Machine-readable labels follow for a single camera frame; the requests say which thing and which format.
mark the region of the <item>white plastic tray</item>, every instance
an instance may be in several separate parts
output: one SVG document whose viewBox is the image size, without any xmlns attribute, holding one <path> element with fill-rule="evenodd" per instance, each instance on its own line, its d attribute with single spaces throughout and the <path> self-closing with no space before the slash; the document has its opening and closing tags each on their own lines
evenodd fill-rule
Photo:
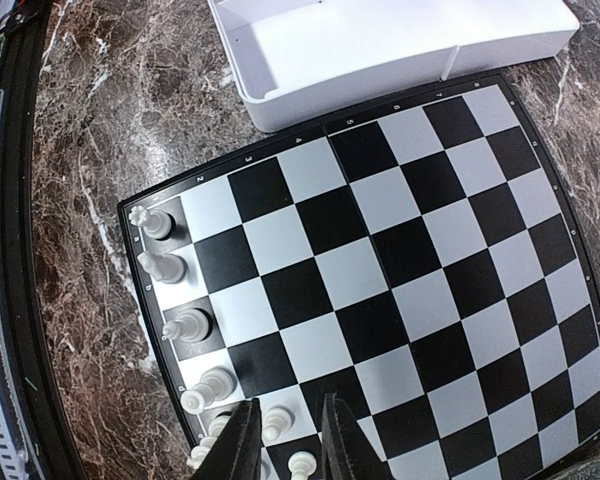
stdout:
<svg viewBox="0 0 600 480">
<path fill-rule="evenodd" d="M 380 95 L 556 55 L 562 0 L 209 0 L 240 97 L 273 132 Z"/>
</svg>

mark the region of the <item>brown marble countertop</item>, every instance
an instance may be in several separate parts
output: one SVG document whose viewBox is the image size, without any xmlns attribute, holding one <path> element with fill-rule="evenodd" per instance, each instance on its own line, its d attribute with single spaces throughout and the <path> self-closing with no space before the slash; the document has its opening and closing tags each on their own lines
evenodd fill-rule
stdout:
<svg viewBox="0 0 600 480">
<path fill-rule="evenodd" d="M 557 59 L 509 69 L 600 283 L 600 0 Z M 189 448 L 150 350 L 116 218 L 134 193 L 263 137 L 205 0 L 59 0 L 36 107 L 34 252 L 48 347 L 92 479 L 178 479 Z"/>
</svg>

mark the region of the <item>chessboard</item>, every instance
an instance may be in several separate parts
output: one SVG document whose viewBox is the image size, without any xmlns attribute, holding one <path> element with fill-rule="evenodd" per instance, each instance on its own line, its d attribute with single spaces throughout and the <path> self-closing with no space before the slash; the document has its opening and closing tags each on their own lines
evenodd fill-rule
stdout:
<svg viewBox="0 0 600 480">
<path fill-rule="evenodd" d="M 171 219 L 166 238 L 130 222 L 134 208 Z M 594 273 L 552 162 L 498 73 L 309 122 L 119 213 L 192 446 L 258 397 L 263 412 L 293 416 L 262 449 L 266 478 L 289 479 L 293 453 L 320 460 L 329 392 L 397 479 L 531 478 L 600 437 Z M 143 252 L 178 257 L 184 273 L 157 281 Z M 208 320 L 204 338 L 165 335 L 192 309 Z M 185 412 L 183 393 L 217 367 L 235 388 Z"/>
</svg>

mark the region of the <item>black square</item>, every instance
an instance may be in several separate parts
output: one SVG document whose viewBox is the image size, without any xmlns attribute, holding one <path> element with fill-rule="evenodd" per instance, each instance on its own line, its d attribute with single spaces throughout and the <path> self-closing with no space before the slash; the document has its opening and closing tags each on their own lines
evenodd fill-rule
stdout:
<svg viewBox="0 0 600 480">
<path fill-rule="evenodd" d="M 293 203 L 277 158 L 232 173 L 229 184 L 243 222 Z"/>
<path fill-rule="evenodd" d="M 462 97 L 424 107 L 424 112 L 444 148 L 482 137 L 482 130 Z"/>
<path fill-rule="evenodd" d="M 500 278 L 488 250 L 449 265 L 444 272 L 461 318 L 504 298 Z"/>
<path fill-rule="evenodd" d="M 280 329 L 333 311 L 313 258 L 264 275 L 262 284 Z"/>
<path fill-rule="evenodd" d="M 407 163 L 402 173 L 423 215 L 466 196 L 445 152 Z"/>
<path fill-rule="evenodd" d="M 440 447 L 451 477 L 496 457 L 488 418 L 443 438 Z"/>
<path fill-rule="evenodd" d="M 391 292 L 336 312 L 354 363 L 387 353 L 409 342 Z"/>
<path fill-rule="evenodd" d="M 573 410 L 569 372 L 562 372 L 531 395 L 538 430 L 544 430 Z"/>
<path fill-rule="evenodd" d="M 298 383 L 278 332 L 229 347 L 228 351 L 246 398 Z"/>
<path fill-rule="evenodd" d="M 426 395 L 374 415 L 373 421 L 387 458 L 438 440 L 438 427 Z"/>
<path fill-rule="evenodd" d="M 569 232 L 558 214 L 529 229 L 542 272 L 549 275 L 576 259 Z"/>
<path fill-rule="evenodd" d="M 576 424 L 580 443 L 600 430 L 600 391 L 576 408 Z"/>
<path fill-rule="evenodd" d="M 258 276 L 242 226 L 205 238 L 194 247 L 209 293 Z"/>
<path fill-rule="evenodd" d="M 478 378 L 489 414 L 512 404 L 530 392 L 520 350 L 482 367 L 478 370 Z"/>
<path fill-rule="evenodd" d="M 267 447 L 267 453 L 271 457 L 271 463 L 275 468 L 280 480 L 290 480 L 289 458 L 296 452 L 309 452 L 318 461 L 318 468 L 309 479 L 318 480 L 322 478 L 322 443 L 318 435 L 299 438 L 287 443 L 281 443 L 273 447 Z"/>
<path fill-rule="evenodd" d="M 300 388 L 318 431 L 322 431 L 322 407 L 324 396 L 327 393 L 335 393 L 339 399 L 344 400 L 357 420 L 370 415 L 369 406 L 364 398 L 362 386 L 354 367 L 310 380 L 301 384 Z"/>
<path fill-rule="evenodd" d="M 526 228 L 518 204 L 506 183 L 470 197 L 469 202 L 489 246 Z"/>
<path fill-rule="evenodd" d="M 191 235 L 189 234 L 187 218 L 184 215 L 184 209 L 182 208 L 182 200 L 180 200 L 180 197 L 175 197 L 171 200 L 161 203 L 156 207 L 156 209 L 162 210 L 172 218 L 173 228 L 171 229 L 171 233 L 169 233 L 167 238 L 163 240 L 156 240 L 142 233 L 145 250 L 151 253 L 162 255 L 177 250 L 178 248 L 182 248 L 185 245 L 189 245 L 191 243 Z"/>
<path fill-rule="evenodd" d="M 521 290 L 507 299 L 520 345 L 556 326 L 556 316 L 544 280 Z"/>
<path fill-rule="evenodd" d="M 475 370 L 461 323 L 456 323 L 411 344 L 411 352 L 425 391 L 464 377 Z"/>
<path fill-rule="evenodd" d="M 176 352 L 178 361 L 197 357 L 203 353 L 215 352 L 216 350 L 220 350 L 221 348 L 225 347 L 224 339 L 222 338 L 222 333 L 220 333 L 220 328 L 218 327 L 218 322 L 216 321 L 215 313 L 213 311 L 213 307 L 211 306 L 209 297 L 202 297 L 194 300 L 193 302 L 185 303 L 183 305 L 170 308 L 169 310 L 165 310 L 163 312 L 165 323 L 169 320 L 176 320 L 178 315 L 190 309 L 200 310 L 205 314 L 209 320 L 210 331 L 204 340 L 196 343 L 173 340 L 173 349 Z M 162 335 L 162 319 L 158 318 L 157 322 L 158 323 L 156 324 L 156 327 L 158 327 L 158 333 L 159 335 Z"/>
<path fill-rule="evenodd" d="M 489 135 L 487 142 L 507 180 L 540 168 L 531 145 L 520 127 Z"/>
<path fill-rule="evenodd" d="M 422 217 L 376 233 L 372 239 L 391 287 L 441 268 Z"/>
<path fill-rule="evenodd" d="M 377 122 L 340 133 L 330 140 L 349 182 L 398 166 Z"/>
<path fill-rule="evenodd" d="M 538 435 L 500 455 L 498 464 L 502 480 L 529 478 L 542 470 L 542 451 Z"/>
<path fill-rule="evenodd" d="M 598 332 L 591 307 L 587 305 L 562 322 L 560 335 L 569 366 L 598 348 Z"/>
<path fill-rule="evenodd" d="M 315 255 L 367 235 L 348 186 L 312 197 L 296 207 Z"/>
</svg>

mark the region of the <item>white chess piece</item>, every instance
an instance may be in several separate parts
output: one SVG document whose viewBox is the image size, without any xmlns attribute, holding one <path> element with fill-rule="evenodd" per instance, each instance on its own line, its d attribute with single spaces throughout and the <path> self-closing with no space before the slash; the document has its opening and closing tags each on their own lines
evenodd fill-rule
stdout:
<svg viewBox="0 0 600 480">
<path fill-rule="evenodd" d="M 218 415 L 209 424 L 209 436 L 218 438 L 229 422 L 229 415 Z"/>
<path fill-rule="evenodd" d="M 271 407 L 262 417 L 262 436 L 273 442 L 293 425 L 293 417 L 286 408 Z"/>
<path fill-rule="evenodd" d="M 162 327 L 162 335 L 169 340 L 182 340 L 196 343 L 209 334 L 209 318 L 202 310 L 190 308 L 180 313 L 175 320 L 169 320 Z"/>
<path fill-rule="evenodd" d="M 236 380 L 224 368 L 216 367 L 205 372 L 200 383 L 186 390 L 180 397 L 185 412 L 198 415 L 217 400 L 224 400 L 236 389 Z"/>
<path fill-rule="evenodd" d="M 145 272 L 162 283 L 178 283 L 187 270 L 184 259 L 170 253 L 156 255 L 151 252 L 142 252 L 138 255 L 138 262 Z"/>
<path fill-rule="evenodd" d="M 132 225 L 142 228 L 147 237 L 156 240 L 164 240 L 173 229 L 171 215 L 157 208 L 149 211 L 142 206 L 135 206 L 129 213 L 129 221 Z"/>
<path fill-rule="evenodd" d="M 289 459 L 288 467 L 291 480 L 308 480 L 318 468 L 318 462 L 309 452 L 296 452 Z"/>
</svg>

